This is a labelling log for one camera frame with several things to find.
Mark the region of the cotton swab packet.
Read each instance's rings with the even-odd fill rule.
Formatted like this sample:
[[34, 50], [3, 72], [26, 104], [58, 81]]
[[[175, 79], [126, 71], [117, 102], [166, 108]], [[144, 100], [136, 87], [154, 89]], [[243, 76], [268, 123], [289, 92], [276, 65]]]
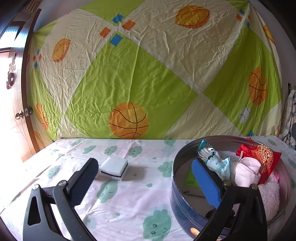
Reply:
[[205, 165], [214, 171], [221, 180], [231, 180], [231, 161], [229, 157], [223, 156], [203, 139], [197, 149], [198, 156]]

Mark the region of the red gold drawstring pouch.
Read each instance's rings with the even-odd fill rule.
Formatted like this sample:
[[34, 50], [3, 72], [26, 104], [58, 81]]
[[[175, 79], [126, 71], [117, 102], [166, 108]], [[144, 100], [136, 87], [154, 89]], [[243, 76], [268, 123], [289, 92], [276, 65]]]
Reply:
[[282, 153], [275, 152], [266, 145], [257, 145], [251, 138], [247, 139], [250, 140], [250, 145], [242, 144], [236, 151], [236, 156], [256, 159], [260, 163], [259, 173], [261, 175], [258, 184], [264, 184], [280, 161]]

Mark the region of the pink soft cloth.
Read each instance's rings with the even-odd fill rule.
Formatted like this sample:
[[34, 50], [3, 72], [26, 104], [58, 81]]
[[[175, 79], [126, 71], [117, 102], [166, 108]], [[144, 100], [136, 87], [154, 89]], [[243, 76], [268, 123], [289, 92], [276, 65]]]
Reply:
[[236, 164], [234, 182], [239, 187], [249, 187], [258, 184], [261, 178], [261, 164], [252, 157], [240, 158]]

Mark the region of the white pink-edged towel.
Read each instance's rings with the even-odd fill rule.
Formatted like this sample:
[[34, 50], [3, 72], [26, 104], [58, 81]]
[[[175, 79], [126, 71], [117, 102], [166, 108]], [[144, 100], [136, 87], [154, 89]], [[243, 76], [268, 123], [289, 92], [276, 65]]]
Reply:
[[266, 222], [272, 221], [280, 207], [280, 175], [273, 170], [264, 184], [259, 184], [259, 191], [264, 205]]

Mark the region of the round metal tin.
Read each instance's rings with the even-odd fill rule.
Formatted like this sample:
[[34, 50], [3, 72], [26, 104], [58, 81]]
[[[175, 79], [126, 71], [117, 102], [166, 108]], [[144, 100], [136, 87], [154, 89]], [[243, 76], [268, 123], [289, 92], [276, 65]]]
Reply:
[[[281, 153], [281, 160], [275, 167], [280, 176], [280, 207], [276, 217], [267, 225], [267, 233], [268, 240], [291, 237], [295, 225], [295, 150], [276, 136], [259, 136], [251, 139], [210, 136], [205, 140], [233, 160], [238, 159], [235, 153], [242, 144], [262, 144]], [[171, 208], [178, 224], [191, 237], [191, 228], [201, 231], [207, 223], [206, 213], [213, 209], [206, 198], [183, 192], [189, 168], [197, 157], [200, 142], [201, 140], [197, 139], [182, 147], [176, 154], [172, 167]]]

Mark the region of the green tissue packet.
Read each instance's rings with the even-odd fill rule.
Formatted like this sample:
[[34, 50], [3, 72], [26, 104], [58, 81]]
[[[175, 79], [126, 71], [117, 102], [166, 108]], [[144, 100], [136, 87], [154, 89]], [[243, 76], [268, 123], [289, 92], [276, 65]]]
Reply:
[[189, 167], [185, 184], [183, 187], [183, 193], [192, 196], [205, 197], [200, 185], [198, 184], [196, 178], [193, 175], [192, 168]]

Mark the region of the wooden door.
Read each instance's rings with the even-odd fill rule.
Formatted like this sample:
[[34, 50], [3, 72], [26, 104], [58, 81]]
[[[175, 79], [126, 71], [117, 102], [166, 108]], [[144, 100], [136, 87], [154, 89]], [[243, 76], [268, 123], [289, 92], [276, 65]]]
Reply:
[[[1, 154], [11, 163], [21, 164], [40, 150], [31, 115], [20, 120], [15, 119], [15, 114], [20, 110], [30, 108], [27, 100], [27, 64], [33, 30], [40, 12], [41, 9], [37, 9], [25, 23], [12, 47], [1, 49]], [[11, 52], [16, 52], [16, 81], [11, 89], [7, 89]]]

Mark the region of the white black sponge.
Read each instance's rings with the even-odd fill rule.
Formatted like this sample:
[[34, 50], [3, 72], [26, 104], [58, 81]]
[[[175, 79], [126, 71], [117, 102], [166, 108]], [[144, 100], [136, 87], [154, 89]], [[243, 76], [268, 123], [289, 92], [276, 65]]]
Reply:
[[128, 169], [128, 160], [108, 157], [100, 166], [100, 173], [115, 180], [122, 180]]

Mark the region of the white cloud print tablecloth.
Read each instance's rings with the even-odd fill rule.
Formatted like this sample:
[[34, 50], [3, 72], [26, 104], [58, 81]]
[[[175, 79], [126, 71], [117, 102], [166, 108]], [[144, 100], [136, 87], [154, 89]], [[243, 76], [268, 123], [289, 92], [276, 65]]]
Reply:
[[173, 161], [186, 140], [61, 139], [25, 162], [26, 188], [2, 211], [1, 218], [17, 240], [31, 186], [56, 185], [69, 179], [86, 161], [108, 157], [128, 160], [122, 180], [97, 175], [76, 211], [98, 240], [189, 240], [171, 208]]

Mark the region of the plaid hanging clothes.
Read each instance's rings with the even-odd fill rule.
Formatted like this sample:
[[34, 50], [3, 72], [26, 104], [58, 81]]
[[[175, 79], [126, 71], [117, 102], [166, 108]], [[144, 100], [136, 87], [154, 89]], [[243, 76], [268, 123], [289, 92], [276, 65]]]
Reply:
[[289, 94], [282, 113], [279, 138], [295, 150], [295, 85], [288, 85]]

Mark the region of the brass door knob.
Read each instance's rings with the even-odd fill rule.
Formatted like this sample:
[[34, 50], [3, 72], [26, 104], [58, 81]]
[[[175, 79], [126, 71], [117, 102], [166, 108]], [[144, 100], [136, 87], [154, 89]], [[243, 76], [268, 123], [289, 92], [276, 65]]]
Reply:
[[33, 114], [32, 108], [25, 108], [24, 110], [20, 110], [18, 113], [15, 114], [15, 119], [20, 120], [26, 118]]

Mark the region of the hanging door ornament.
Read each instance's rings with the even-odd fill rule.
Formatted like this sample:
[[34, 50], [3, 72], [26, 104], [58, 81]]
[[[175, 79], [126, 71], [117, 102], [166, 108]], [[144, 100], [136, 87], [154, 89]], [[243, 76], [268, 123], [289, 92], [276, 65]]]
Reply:
[[8, 80], [6, 81], [6, 88], [11, 89], [11, 87], [15, 84], [16, 81], [16, 66], [15, 66], [16, 52], [11, 52], [9, 55], [9, 60], [11, 63], [9, 64], [8, 70]]

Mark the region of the green cream basketball bedsheet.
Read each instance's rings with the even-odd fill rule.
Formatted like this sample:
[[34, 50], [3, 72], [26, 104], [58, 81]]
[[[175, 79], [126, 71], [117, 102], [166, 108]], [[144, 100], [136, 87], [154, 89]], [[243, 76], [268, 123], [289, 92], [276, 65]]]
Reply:
[[250, 1], [92, 1], [34, 32], [29, 56], [40, 148], [280, 132], [280, 61]]

